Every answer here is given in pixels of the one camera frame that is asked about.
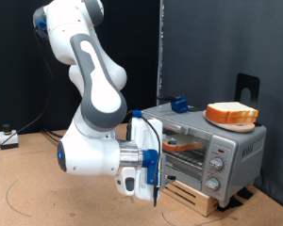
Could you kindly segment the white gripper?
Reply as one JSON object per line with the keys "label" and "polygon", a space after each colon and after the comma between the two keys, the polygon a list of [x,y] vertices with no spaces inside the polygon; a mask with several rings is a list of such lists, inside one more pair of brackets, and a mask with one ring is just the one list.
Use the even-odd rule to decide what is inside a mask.
{"label": "white gripper", "polygon": [[[155,202],[159,197],[162,122],[133,118],[130,140],[120,140],[120,167],[115,176],[118,191],[126,196]],[[176,139],[165,141],[176,145]],[[173,175],[167,181],[175,181]]]}

